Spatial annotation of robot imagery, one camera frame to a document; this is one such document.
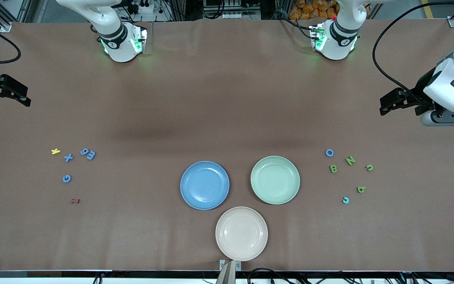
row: table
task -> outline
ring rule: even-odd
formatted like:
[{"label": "table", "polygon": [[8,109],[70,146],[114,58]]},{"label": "table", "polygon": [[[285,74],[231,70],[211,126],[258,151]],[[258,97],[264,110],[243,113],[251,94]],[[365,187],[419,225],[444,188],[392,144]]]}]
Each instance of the table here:
[{"label": "table", "polygon": [[[424,127],[412,109],[380,116],[379,98],[395,86],[371,50],[388,23],[366,21],[338,62],[279,21],[142,23],[148,54],[124,64],[88,24],[15,23],[8,37],[22,58],[0,74],[27,85],[32,104],[0,99],[0,269],[218,269],[216,221],[248,206],[270,235],[243,269],[454,270],[454,127]],[[445,20],[407,20],[378,57],[413,86],[453,49]],[[0,41],[0,59],[14,53]],[[283,205],[250,187],[252,167],[269,155],[301,176]],[[179,190],[201,160],[231,180],[210,211],[189,207]]]}]

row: black cable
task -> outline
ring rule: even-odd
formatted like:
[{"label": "black cable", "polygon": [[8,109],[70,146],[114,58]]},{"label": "black cable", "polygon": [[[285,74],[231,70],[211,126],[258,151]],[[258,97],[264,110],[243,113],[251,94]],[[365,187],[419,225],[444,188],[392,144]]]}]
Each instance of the black cable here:
[{"label": "black cable", "polygon": [[204,15],[204,18],[214,20],[223,14],[223,10],[225,9],[225,1],[224,0],[220,0],[220,1],[221,2],[218,4],[218,10],[216,11],[215,15],[213,15],[212,17]]},{"label": "black cable", "polygon": [[303,30],[302,30],[302,27],[301,25],[299,25],[299,22],[297,20],[295,20],[295,23],[297,24],[297,27],[299,28],[299,31],[301,31],[302,34],[304,34],[305,37],[307,38],[310,38],[310,39],[314,39],[314,40],[319,40],[319,38],[315,37],[315,36],[309,36],[307,35]]},{"label": "black cable", "polygon": [[278,18],[278,20],[282,20],[282,21],[286,21],[288,23],[290,23],[291,25],[293,25],[294,27],[297,27],[297,28],[300,28],[300,29],[304,29],[304,30],[313,30],[314,28],[310,28],[310,27],[304,27],[304,26],[300,26],[288,19],[285,19],[285,18]]},{"label": "black cable", "polygon": [[413,279],[413,284],[418,284],[418,280],[415,277],[416,273],[411,273],[411,278]]},{"label": "black cable", "polygon": [[131,20],[129,14],[127,14],[128,17],[126,17],[126,16],[124,15],[123,9],[120,9],[120,8],[119,8],[116,12],[117,12],[117,16],[119,16],[121,22],[123,22],[123,23],[131,23],[131,24],[134,24],[135,21],[134,21],[134,20]]},{"label": "black cable", "polygon": [[288,278],[286,278],[285,276],[277,273],[276,271],[274,271],[272,269],[269,269],[269,268],[263,268],[263,267],[256,268],[254,270],[251,270],[250,273],[248,273],[248,277],[246,277],[247,284],[252,284],[251,283],[252,273],[254,273],[256,271],[259,271],[259,270],[270,271],[271,273],[274,273],[274,274],[278,275],[279,278],[281,278],[281,279],[285,280],[286,282],[288,282],[288,284],[295,284],[294,282],[288,280]]},{"label": "black cable", "polygon": [[400,276],[400,278],[395,278],[395,280],[397,281],[398,284],[407,284],[406,280],[404,279],[404,276],[402,275],[402,273],[398,273],[398,275]]},{"label": "black cable", "polygon": [[345,278],[343,277],[343,279],[348,282],[349,284],[363,284],[363,283],[359,283],[359,282],[356,282],[355,279],[351,279],[351,278]]},{"label": "black cable", "polygon": [[[90,31],[95,32],[95,33],[97,34],[97,31],[96,31],[96,29],[94,28],[94,25],[92,25],[92,24],[90,24]],[[97,41],[98,43],[101,43],[101,37],[98,36],[98,37],[96,38],[96,41]]]},{"label": "black cable", "polygon": [[404,91],[406,91],[409,95],[411,95],[411,97],[413,97],[418,103],[420,103],[421,105],[423,106],[428,106],[428,104],[424,104],[422,101],[420,101],[420,99],[418,99],[414,94],[413,92],[411,92],[411,90],[409,90],[409,88],[407,88],[406,86],[404,86],[402,83],[400,83],[399,81],[397,81],[396,79],[394,79],[393,77],[391,77],[389,74],[387,74],[381,67],[380,65],[378,64],[378,61],[376,60],[376,48],[378,47],[378,43],[380,43],[380,40],[381,38],[384,36],[384,34],[386,33],[386,31],[389,30],[389,28],[391,28],[396,22],[398,22],[398,20],[404,18],[405,15],[409,14],[410,12],[414,11],[414,10],[417,10],[419,8],[423,8],[423,7],[427,7],[427,6],[435,6],[435,5],[454,5],[454,2],[433,2],[433,3],[425,3],[425,4],[422,4],[422,5],[418,5],[416,7],[413,7],[409,10],[407,10],[405,13],[403,13],[402,15],[400,15],[398,18],[396,18],[395,20],[393,20],[393,22],[391,22],[380,34],[380,36],[378,37],[378,39],[376,40],[376,43],[374,44],[374,47],[372,48],[372,60],[374,62],[374,65],[376,66],[376,68],[383,74],[383,76],[385,76],[387,79],[389,79],[390,81],[392,81],[393,83],[396,83],[399,87],[401,87],[402,89],[404,89]]},{"label": "black cable", "polygon": [[171,17],[171,20],[173,20],[173,22],[176,22],[175,18],[173,17],[173,15],[171,14],[171,12],[169,11],[169,8],[167,7],[167,5],[166,5],[166,4],[164,4],[164,5],[166,6],[167,13],[169,14],[169,17]]},{"label": "black cable", "polygon": [[122,6],[122,8],[124,8],[124,10],[125,10],[126,13],[127,13],[127,16],[129,16],[130,23],[131,23],[131,24],[134,24],[134,20],[132,19],[131,14],[129,14],[129,11],[127,10],[127,8],[126,8],[125,6]]},{"label": "black cable", "polygon": [[326,279],[328,279],[328,278],[330,278],[330,277],[332,277],[332,276],[333,276],[333,275],[325,275],[322,279],[320,279],[320,280],[319,280],[317,283],[315,283],[315,284],[320,284],[321,282],[323,282],[324,280],[326,280]]},{"label": "black cable", "polygon": [[185,16],[185,14],[183,14],[181,11],[179,11],[179,10],[177,10],[175,7],[173,7],[173,6],[171,5],[171,2],[169,3],[169,7],[171,7],[171,10],[173,10],[173,11],[177,12],[178,14],[182,15],[183,19],[185,19],[185,18],[187,17],[187,16]]},{"label": "black cable", "polygon": [[299,284],[310,284],[308,282],[308,280],[304,279],[304,277],[302,278],[296,278],[296,280],[299,282]]},{"label": "black cable", "polygon": [[432,284],[432,282],[430,282],[429,280],[427,280],[427,278],[421,276],[421,275],[418,275],[416,273],[414,273],[414,275],[416,275],[417,277],[420,277],[421,279],[423,279],[423,281],[425,281],[427,284]]},{"label": "black cable", "polygon": [[96,284],[96,281],[99,279],[99,282],[97,284],[102,284],[102,277],[103,277],[104,273],[98,273],[96,274],[96,277],[94,278],[94,282],[92,282],[92,284]]},{"label": "black cable", "polygon": [[384,3],[380,3],[380,4],[376,4],[376,6],[374,6],[373,10],[375,13],[371,14],[371,17],[369,18],[370,20],[373,20],[378,15],[378,13],[380,12],[383,5],[384,5]]},{"label": "black cable", "polygon": [[17,61],[20,56],[22,55],[22,53],[20,53],[20,49],[19,47],[13,43],[13,41],[7,39],[4,35],[0,34],[0,38],[6,40],[9,44],[11,44],[11,46],[13,46],[15,48],[15,50],[17,51],[17,56],[15,56],[14,58],[12,59],[9,59],[9,60],[1,60],[0,61],[0,64],[6,64],[6,63],[12,63],[12,62],[15,62]]}]

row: power strip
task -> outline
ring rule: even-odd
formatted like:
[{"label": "power strip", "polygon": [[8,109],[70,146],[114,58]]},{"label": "power strip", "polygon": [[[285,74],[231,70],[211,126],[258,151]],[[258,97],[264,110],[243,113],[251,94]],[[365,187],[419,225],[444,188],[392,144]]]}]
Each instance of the power strip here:
[{"label": "power strip", "polygon": [[243,14],[241,12],[227,12],[222,14],[222,19],[240,19],[243,18]]},{"label": "power strip", "polygon": [[150,4],[150,6],[148,7],[139,7],[138,9],[138,13],[141,13],[141,14],[153,14],[153,9],[155,8],[155,5],[154,4]]}]

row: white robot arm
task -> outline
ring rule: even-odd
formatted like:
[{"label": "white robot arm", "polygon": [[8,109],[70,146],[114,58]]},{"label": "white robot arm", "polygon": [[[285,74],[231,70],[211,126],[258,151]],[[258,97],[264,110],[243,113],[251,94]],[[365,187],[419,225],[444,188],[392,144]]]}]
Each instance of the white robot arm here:
[{"label": "white robot arm", "polygon": [[122,23],[111,7],[121,0],[57,0],[85,17],[101,37],[104,51],[117,62],[127,62],[145,48],[147,31],[131,23]]},{"label": "white robot arm", "polygon": [[367,18],[364,3],[393,0],[338,0],[340,11],[335,20],[326,20],[311,30],[313,48],[328,59],[341,60],[355,48],[358,32]]},{"label": "white robot arm", "polygon": [[423,75],[416,86],[396,88],[380,99],[380,114],[416,106],[425,126],[454,126],[454,51]]}]

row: plate rim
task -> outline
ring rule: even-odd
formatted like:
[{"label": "plate rim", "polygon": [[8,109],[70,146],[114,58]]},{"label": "plate rim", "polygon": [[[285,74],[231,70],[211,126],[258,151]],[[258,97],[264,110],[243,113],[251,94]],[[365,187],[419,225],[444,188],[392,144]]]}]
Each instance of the plate rim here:
[{"label": "plate rim", "polygon": [[[252,211],[254,212],[256,215],[257,215],[257,219],[260,219],[262,221],[262,230],[265,232],[264,234],[264,244],[262,246],[262,249],[260,250],[260,252],[258,252],[254,257],[252,258],[247,258],[247,259],[234,259],[233,257],[229,256],[227,253],[225,253],[225,251],[222,249],[222,247],[220,246],[220,242],[218,241],[219,237],[220,237],[220,233],[218,232],[219,228],[220,228],[220,221],[225,217],[226,214],[234,211],[234,210],[240,210],[240,209],[248,209],[249,211]],[[220,218],[218,218],[218,221],[216,222],[216,227],[215,227],[215,239],[216,239],[216,245],[218,246],[218,248],[220,249],[220,251],[226,256],[226,257],[229,257],[231,258],[232,260],[237,260],[237,261],[250,261],[252,259],[255,259],[257,258],[264,250],[265,250],[265,247],[267,246],[267,241],[269,239],[269,229],[267,227],[267,223],[264,219],[264,217],[255,209],[253,208],[250,208],[250,207],[247,207],[247,206],[236,206],[236,207],[232,207],[230,209],[228,209],[226,212],[224,212]]]},{"label": "plate rim", "polygon": [[[263,160],[265,159],[269,159],[269,158],[279,158],[279,159],[283,159],[283,160],[286,160],[288,161],[288,163],[290,163],[290,165],[292,165],[295,169],[295,172],[297,173],[297,190],[295,191],[295,194],[290,198],[288,199],[288,201],[285,201],[285,202],[268,202],[267,200],[265,200],[264,198],[262,198],[261,196],[259,196],[259,194],[257,194],[257,192],[255,191],[254,189],[254,186],[253,186],[253,176],[254,176],[254,171],[256,169],[256,167],[259,165],[259,163],[261,163]],[[265,203],[268,203],[268,204],[271,204],[271,205],[281,205],[281,204],[285,204],[285,203],[288,203],[290,201],[292,201],[292,199],[295,198],[295,196],[297,195],[297,193],[299,192],[299,189],[301,188],[301,175],[299,174],[299,170],[297,169],[297,167],[295,166],[294,163],[292,163],[292,161],[288,160],[287,158],[285,157],[282,157],[282,156],[276,156],[276,155],[272,155],[272,156],[267,156],[267,157],[264,157],[264,158],[261,158],[252,168],[252,172],[250,174],[250,185],[252,186],[252,190],[253,192],[255,193],[255,195],[260,199],[262,200],[263,202]]]},{"label": "plate rim", "polygon": [[[227,192],[225,193],[225,196],[222,198],[222,200],[221,200],[217,205],[215,205],[214,207],[197,208],[197,207],[191,205],[191,204],[187,201],[187,199],[185,199],[184,194],[183,194],[184,189],[183,189],[183,186],[182,186],[182,185],[183,185],[183,182],[184,182],[185,174],[186,174],[187,171],[189,171],[192,167],[194,167],[194,166],[197,165],[197,164],[201,164],[201,163],[212,163],[212,164],[214,164],[214,165],[220,167],[220,169],[223,170],[223,173],[225,173],[225,180],[227,181]],[[187,169],[183,172],[182,178],[181,178],[181,180],[180,180],[180,194],[182,195],[182,199],[183,199],[183,200],[185,201],[185,203],[187,203],[190,207],[192,207],[192,208],[194,208],[194,209],[196,209],[196,210],[211,210],[211,209],[214,209],[214,208],[220,206],[220,205],[225,201],[225,199],[227,199],[227,196],[229,195],[229,191],[230,191],[230,190],[231,190],[231,181],[229,180],[229,174],[227,173],[227,171],[226,171],[220,164],[218,164],[218,163],[216,163],[216,162],[213,162],[213,161],[203,160],[203,161],[199,161],[199,162],[193,163],[192,165],[190,165],[189,167],[187,167]]]}]

